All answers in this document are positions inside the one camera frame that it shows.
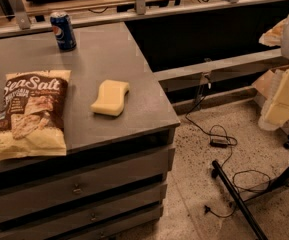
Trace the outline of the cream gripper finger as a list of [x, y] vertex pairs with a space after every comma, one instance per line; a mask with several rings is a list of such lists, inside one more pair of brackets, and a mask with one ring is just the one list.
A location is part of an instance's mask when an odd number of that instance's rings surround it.
[[286, 20], [283, 19], [273, 28], [263, 33], [259, 38], [259, 43], [269, 47], [280, 46], [282, 42], [285, 23]]
[[277, 69], [268, 87], [268, 96], [261, 110], [258, 125], [274, 131], [289, 121], [289, 69]]

